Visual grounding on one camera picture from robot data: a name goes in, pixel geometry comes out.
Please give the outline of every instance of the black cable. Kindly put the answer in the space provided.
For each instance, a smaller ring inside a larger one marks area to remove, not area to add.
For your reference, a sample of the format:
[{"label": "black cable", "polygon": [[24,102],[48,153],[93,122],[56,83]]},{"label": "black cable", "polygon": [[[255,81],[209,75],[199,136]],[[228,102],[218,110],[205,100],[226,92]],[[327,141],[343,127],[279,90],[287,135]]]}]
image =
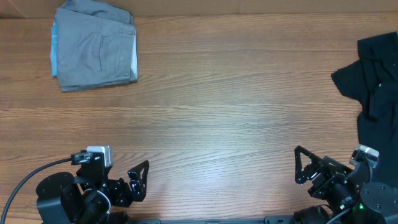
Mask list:
[{"label": "black cable", "polygon": [[372,181],[372,176],[373,176],[373,168],[369,163],[365,163],[369,167],[369,182]]},{"label": "black cable", "polygon": [[10,205],[11,205],[12,200],[14,199],[15,195],[18,193],[18,190],[21,189],[21,187],[24,185],[24,183],[27,182],[27,180],[29,180],[29,179],[30,179],[33,175],[35,175],[36,173],[38,173],[38,172],[40,172],[40,171],[42,171],[42,170],[44,170],[44,169],[46,169],[46,168],[49,168],[50,166],[54,166],[54,165],[57,165],[57,164],[60,164],[60,163],[63,163],[63,162],[68,162],[68,161],[71,161],[71,160],[72,160],[71,158],[68,158],[68,159],[61,159],[61,160],[59,160],[59,161],[51,162],[51,163],[49,163],[49,164],[47,164],[47,165],[44,165],[44,166],[42,166],[42,167],[36,169],[35,171],[33,171],[33,172],[31,172],[29,175],[27,175],[27,176],[17,185],[17,187],[14,189],[14,191],[13,191],[12,194],[11,194],[11,196],[9,197],[9,199],[8,199],[8,201],[7,201],[7,203],[6,203],[6,206],[4,207],[4,210],[2,211],[0,224],[4,224],[4,222],[6,221],[6,215],[7,215],[7,212],[8,212],[8,208],[9,208]]},{"label": "black cable", "polygon": [[90,182],[88,179],[84,178],[84,177],[74,177],[73,178],[73,183],[74,184],[80,184],[80,186],[83,186],[85,184],[90,185],[91,187],[91,193],[88,194],[87,197],[85,197],[85,199],[83,200],[85,204],[88,204],[88,202],[90,202],[97,194],[97,188],[95,187],[95,184],[93,184],[92,182]]},{"label": "black cable", "polygon": [[326,224],[332,224],[333,222],[335,222],[338,218],[342,217],[343,215],[347,214],[349,211],[351,211],[351,209],[347,209],[343,212],[340,212],[339,214],[337,214],[335,217],[333,217],[331,220],[329,220]]}]

